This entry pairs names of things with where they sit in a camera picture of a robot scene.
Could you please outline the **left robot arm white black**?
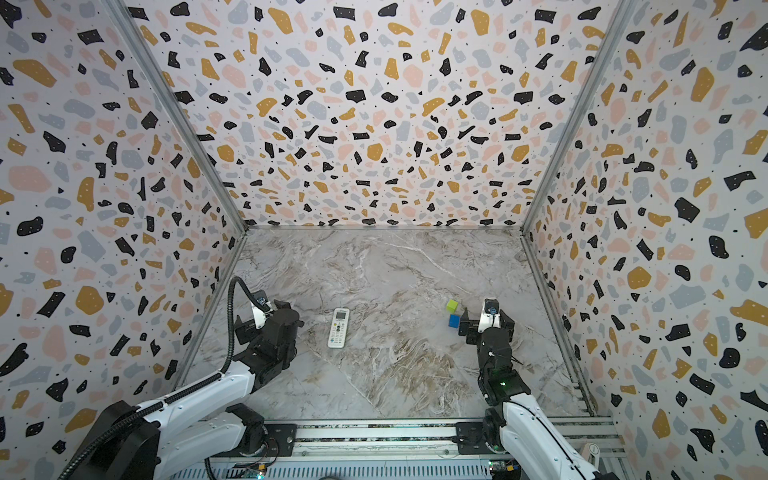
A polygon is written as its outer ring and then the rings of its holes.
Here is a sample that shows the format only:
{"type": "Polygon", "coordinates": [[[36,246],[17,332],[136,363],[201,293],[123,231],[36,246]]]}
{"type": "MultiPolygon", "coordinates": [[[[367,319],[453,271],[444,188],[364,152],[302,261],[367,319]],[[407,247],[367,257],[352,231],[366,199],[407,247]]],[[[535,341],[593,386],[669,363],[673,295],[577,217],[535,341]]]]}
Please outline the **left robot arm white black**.
{"type": "Polygon", "coordinates": [[[257,449],[263,417],[245,399],[286,370],[304,323],[289,303],[259,307],[263,324],[237,322],[244,350],[226,372],[137,405],[118,401],[102,411],[62,479],[164,479],[240,445],[257,449]]]}

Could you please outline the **white remote control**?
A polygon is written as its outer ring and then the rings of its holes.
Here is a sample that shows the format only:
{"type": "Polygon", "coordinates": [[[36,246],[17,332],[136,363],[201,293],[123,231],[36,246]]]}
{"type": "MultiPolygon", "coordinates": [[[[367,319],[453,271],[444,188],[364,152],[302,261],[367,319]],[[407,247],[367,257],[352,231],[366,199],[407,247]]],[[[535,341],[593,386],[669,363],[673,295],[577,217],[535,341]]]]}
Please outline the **white remote control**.
{"type": "Polygon", "coordinates": [[[347,308],[337,308],[334,310],[329,331],[327,347],[330,349],[341,349],[346,344],[346,335],[350,319],[350,310],[347,308]]]}

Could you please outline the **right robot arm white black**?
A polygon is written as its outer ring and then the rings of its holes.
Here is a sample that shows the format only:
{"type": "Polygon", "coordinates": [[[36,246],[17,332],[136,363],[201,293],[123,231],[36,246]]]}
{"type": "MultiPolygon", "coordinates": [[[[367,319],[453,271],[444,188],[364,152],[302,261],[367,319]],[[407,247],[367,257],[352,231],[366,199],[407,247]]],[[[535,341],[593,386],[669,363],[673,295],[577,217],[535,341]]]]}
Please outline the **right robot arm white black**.
{"type": "Polygon", "coordinates": [[[539,406],[513,365],[514,320],[496,299],[486,299],[478,320],[467,311],[458,334],[476,347],[478,386],[489,408],[477,436],[494,452],[506,452],[530,479],[615,479],[599,471],[599,448],[583,453],[570,445],[539,406]]]}

